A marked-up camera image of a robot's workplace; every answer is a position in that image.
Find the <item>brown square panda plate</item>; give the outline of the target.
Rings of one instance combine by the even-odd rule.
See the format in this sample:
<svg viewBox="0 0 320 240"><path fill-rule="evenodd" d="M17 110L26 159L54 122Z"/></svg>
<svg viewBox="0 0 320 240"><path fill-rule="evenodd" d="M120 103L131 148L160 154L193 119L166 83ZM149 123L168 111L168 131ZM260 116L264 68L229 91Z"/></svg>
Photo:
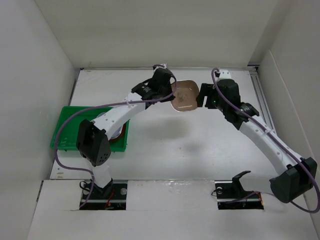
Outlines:
<svg viewBox="0 0 320 240"><path fill-rule="evenodd" d="M200 91L195 81L191 79L179 80L177 83L172 83L171 88L175 90L171 105L176 111L188 112L198 108L196 98Z"/></svg>

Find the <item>red round plate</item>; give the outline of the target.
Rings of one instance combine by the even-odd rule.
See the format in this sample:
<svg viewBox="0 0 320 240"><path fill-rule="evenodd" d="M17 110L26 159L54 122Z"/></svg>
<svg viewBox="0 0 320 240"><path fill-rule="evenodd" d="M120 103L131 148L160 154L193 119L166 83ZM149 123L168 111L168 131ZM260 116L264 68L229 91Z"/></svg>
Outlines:
<svg viewBox="0 0 320 240"><path fill-rule="evenodd" d="M125 134L125 131L126 131L126 124L124 124L121 128L119 128L116 134L114 134L109 141L110 142L118 141Z"/></svg>

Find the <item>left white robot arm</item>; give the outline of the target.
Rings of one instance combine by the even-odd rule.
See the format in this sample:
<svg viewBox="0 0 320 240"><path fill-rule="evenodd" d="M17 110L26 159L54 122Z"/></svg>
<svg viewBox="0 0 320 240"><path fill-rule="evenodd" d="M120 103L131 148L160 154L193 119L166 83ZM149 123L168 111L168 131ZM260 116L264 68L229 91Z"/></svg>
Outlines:
<svg viewBox="0 0 320 240"><path fill-rule="evenodd" d="M112 191L112 177L107 162L112 153L112 136L128 120L151 105L172 101L175 96L171 79L175 78L169 69L157 65L153 76L133 87L120 105L91 121L85 119L80 123L76 147L82 157L91 164L95 182L94 192L98 197L107 198Z"/></svg>

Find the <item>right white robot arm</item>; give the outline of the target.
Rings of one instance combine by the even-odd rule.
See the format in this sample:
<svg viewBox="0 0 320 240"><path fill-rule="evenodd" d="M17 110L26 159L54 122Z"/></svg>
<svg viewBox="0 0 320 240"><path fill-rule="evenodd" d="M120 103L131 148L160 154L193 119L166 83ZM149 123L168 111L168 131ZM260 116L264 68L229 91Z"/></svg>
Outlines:
<svg viewBox="0 0 320 240"><path fill-rule="evenodd" d="M283 203L314 188L316 161L290 149L264 122L259 112L241 101L238 84L232 79L222 79L213 84L203 83L196 98L198 107L217 109L238 131L247 136L267 157L277 176L269 180L270 191Z"/></svg>

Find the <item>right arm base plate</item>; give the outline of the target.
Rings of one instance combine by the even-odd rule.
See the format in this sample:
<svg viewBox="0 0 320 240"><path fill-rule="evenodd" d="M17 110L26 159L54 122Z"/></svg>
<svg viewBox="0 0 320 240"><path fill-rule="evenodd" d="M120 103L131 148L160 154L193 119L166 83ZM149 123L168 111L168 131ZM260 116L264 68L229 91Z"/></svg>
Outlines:
<svg viewBox="0 0 320 240"><path fill-rule="evenodd" d="M250 173L242 171L231 180L215 180L211 196L216 197L218 210L264 210L262 196L257 191L245 190L240 179Z"/></svg>

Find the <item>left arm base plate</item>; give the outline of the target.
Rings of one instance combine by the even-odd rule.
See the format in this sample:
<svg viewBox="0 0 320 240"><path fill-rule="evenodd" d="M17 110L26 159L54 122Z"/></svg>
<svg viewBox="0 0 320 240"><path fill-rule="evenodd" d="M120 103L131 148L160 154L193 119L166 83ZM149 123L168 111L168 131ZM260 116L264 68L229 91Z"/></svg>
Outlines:
<svg viewBox="0 0 320 240"><path fill-rule="evenodd" d="M81 182L80 188L82 190L81 199L79 203L80 210L106 210L106 211L124 211L127 205L127 181L116 181L113 183L112 190L109 195L102 196L96 188L93 189L89 196L91 183Z"/></svg>

